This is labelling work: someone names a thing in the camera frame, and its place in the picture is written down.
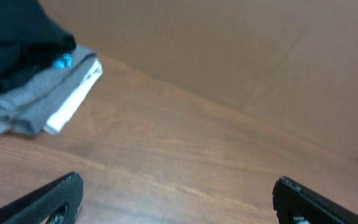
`white cloth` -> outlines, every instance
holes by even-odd
[[[49,117],[44,126],[44,131],[49,134],[60,133],[102,74],[102,65],[99,60],[96,60],[80,85],[71,93],[62,106]]]

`folded clothing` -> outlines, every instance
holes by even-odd
[[[92,86],[96,83],[96,81],[98,81],[102,74],[102,65],[99,60],[96,60],[79,87],[77,87],[62,104],[62,106],[49,117],[44,126],[44,131],[49,134],[60,133],[64,125],[69,122],[91,90]]]
[[[24,85],[75,47],[38,1],[0,0],[0,93]]]
[[[48,68],[24,86],[0,95],[0,134],[8,130],[39,134],[96,61],[96,54],[83,46],[71,56],[71,67]]]

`wooden tabletop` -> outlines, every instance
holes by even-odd
[[[101,56],[58,136],[0,136],[0,207],[76,170],[78,223],[278,223],[287,175],[358,213],[358,163]]]

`cardboard wall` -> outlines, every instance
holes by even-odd
[[[41,2],[83,44],[358,158],[358,1]]]

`black cloth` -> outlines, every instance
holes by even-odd
[[[0,0],[0,93],[24,85],[75,47],[37,0]]]

